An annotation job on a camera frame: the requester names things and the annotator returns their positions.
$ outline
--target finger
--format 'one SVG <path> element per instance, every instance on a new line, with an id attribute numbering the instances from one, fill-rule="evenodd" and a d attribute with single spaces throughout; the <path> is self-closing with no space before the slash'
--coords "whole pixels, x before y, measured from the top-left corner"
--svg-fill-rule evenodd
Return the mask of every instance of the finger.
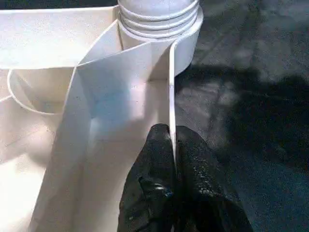
<path id="1" fill-rule="evenodd" d="M 154 125 L 127 176 L 118 231 L 169 232 L 175 215 L 175 179 L 169 128 Z"/>
<path id="2" fill-rule="evenodd" d="M 198 133 L 177 127 L 177 163 L 200 231 L 252 231 L 237 193 L 214 152 Z"/>

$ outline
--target white plastic part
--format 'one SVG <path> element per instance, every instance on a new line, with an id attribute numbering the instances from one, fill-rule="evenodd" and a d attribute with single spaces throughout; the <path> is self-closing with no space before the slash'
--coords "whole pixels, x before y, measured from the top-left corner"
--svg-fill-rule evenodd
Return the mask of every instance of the white plastic part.
<path id="1" fill-rule="evenodd" d="M 26 231 L 54 135 L 11 96 L 0 101 L 0 231 Z"/>
<path id="2" fill-rule="evenodd" d="M 118 0 L 121 21 L 133 34 L 164 39 L 180 35 L 196 21 L 198 0 Z"/>

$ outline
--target circular opening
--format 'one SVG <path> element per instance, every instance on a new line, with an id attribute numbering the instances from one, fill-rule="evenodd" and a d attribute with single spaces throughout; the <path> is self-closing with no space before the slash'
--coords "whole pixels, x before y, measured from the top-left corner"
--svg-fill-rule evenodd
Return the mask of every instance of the circular opening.
<path id="1" fill-rule="evenodd" d="M 73 68 L 10 70 L 8 89 L 23 108 L 42 115 L 61 114 Z"/>

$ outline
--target gloved hand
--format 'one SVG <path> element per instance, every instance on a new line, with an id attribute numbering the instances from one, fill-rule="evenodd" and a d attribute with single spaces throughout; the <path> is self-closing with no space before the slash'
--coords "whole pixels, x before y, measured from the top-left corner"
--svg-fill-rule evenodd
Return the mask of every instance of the gloved hand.
<path id="1" fill-rule="evenodd" d="M 176 131 L 184 211 L 188 217 L 193 217 L 198 231 L 253 231 L 214 152 L 193 130 L 181 126 Z"/>
<path id="2" fill-rule="evenodd" d="M 176 160 L 178 178 L 168 126 L 153 126 L 126 179 L 118 232 L 182 231 L 189 217 L 200 232 L 252 231 L 216 156 L 186 127 L 177 127 Z"/>
<path id="3" fill-rule="evenodd" d="M 126 178 L 118 232 L 170 232 L 176 215 L 175 182 L 169 128 L 154 125 Z"/>

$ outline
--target white surface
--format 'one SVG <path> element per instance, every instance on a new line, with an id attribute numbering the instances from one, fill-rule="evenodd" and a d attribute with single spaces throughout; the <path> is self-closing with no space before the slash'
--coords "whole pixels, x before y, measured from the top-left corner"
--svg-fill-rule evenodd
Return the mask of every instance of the white surface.
<path id="1" fill-rule="evenodd" d="M 0 99 L 10 95 L 7 85 L 8 70 L 0 69 Z"/>
<path id="2" fill-rule="evenodd" d="M 1 11 L 0 68 L 75 66 L 118 7 Z"/>
<path id="3" fill-rule="evenodd" d="M 0 102 L 0 231 L 25 232 L 54 135 L 11 97 Z"/>
<path id="4" fill-rule="evenodd" d="M 8 89 L 23 108 L 41 114 L 61 114 L 73 68 L 12 70 Z"/>

